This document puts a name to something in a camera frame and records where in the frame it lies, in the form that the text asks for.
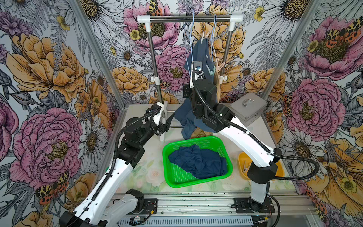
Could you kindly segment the tan tank top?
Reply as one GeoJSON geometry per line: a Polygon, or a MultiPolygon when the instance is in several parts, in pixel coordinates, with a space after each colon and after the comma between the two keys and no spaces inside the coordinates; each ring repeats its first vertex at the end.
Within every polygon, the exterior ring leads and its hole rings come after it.
{"type": "Polygon", "coordinates": [[[202,91],[200,91],[197,82],[194,81],[190,101],[194,115],[217,133],[227,127],[223,120],[229,120],[230,113],[226,106],[219,103],[220,85],[224,77],[219,76],[216,69],[208,69],[208,71],[214,78],[213,83],[202,82],[202,91]]]}

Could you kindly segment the dark blue t-shirt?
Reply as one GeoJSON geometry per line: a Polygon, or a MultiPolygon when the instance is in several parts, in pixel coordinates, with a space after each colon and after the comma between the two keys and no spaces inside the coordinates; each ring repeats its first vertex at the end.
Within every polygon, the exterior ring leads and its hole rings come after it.
{"type": "Polygon", "coordinates": [[[190,147],[180,147],[168,158],[172,164],[198,179],[224,176],[228,172],[226,158],[210,149],[201,149],[196,144],[190,147]]]}

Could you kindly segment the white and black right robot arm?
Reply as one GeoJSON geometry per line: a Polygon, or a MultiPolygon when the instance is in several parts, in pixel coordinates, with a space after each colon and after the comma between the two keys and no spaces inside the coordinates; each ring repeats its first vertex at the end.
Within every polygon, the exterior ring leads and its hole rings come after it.
{"type": "Polygon", "coordinates": [[[237,112],[216,102],[217,85],[209,64],[202,61],[187,61],[184,69],[189,78],[183,86],[185,102],[176,112],[176,118],[184,126],[185,137],[190,138],[195,128],[221,133],[241,148],[252,160],[247,172],[251,180],[251,193],[246,202],[251,212],[262,212],[266,207],[271,180],[276,176],[277,162],[281,159],[303,161],[313,164],[313,171],[301,177],[281,177],[281,180],[300,181],[315,176],[320,167],[310,158],[288,157],[278,148],[271,148],[250,132],[237,117],[237,112]]]}

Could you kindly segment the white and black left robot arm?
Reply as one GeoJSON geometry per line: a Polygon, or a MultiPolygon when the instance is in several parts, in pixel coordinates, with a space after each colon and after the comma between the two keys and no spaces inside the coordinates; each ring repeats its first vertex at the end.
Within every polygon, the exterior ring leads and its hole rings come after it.
{"type": "Polygon", "coordinates": [[[115,204],[109,202],[144,155],[144,145],[154,135],[161,136],[169,130],[173,118],[166,118],[167,106],[166,101],[157,102],[142,117],[127,121],[116,136],[108,170],[74,211],[62,214],[61,227],[112,227],[125,215],[143,210],[144,194],[135,189],[128,190],[115,204]]]}

